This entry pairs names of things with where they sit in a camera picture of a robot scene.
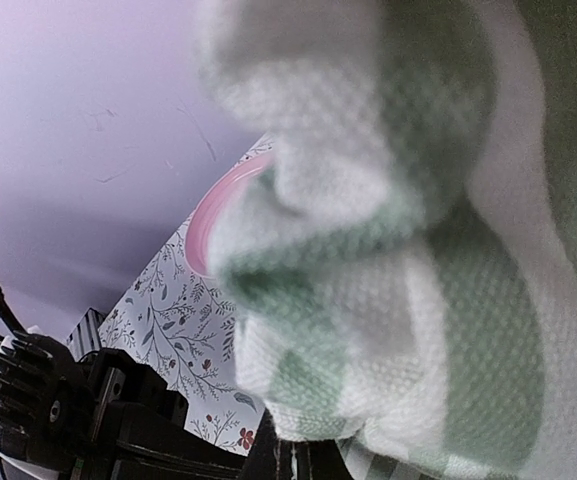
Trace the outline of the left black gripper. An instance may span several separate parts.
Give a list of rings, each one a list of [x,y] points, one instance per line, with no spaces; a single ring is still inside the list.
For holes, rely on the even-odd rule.
[[[59,479],[236,479],[245,459],[186,431],[189,405],[149,366],[102,349],[81,365],[95,396],[90,447]]]

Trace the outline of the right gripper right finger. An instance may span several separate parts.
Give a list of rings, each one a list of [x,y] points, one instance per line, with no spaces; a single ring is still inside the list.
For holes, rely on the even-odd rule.
[[[337,443],[332,440],[295,444],[297,480],[352,480]]]

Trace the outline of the striped fabric pet tent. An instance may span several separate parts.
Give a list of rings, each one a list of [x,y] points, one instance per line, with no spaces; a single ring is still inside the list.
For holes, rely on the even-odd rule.
[[[207,262],[276,435],[577,479],[577,1],[205,1],[274,157]]]

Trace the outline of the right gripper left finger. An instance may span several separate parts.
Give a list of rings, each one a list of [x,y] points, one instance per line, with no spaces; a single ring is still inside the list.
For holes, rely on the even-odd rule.
[[[270,414],[261,418],[253,445],[240,472],[240,480],[291,480],[294,444],[277,437]]]

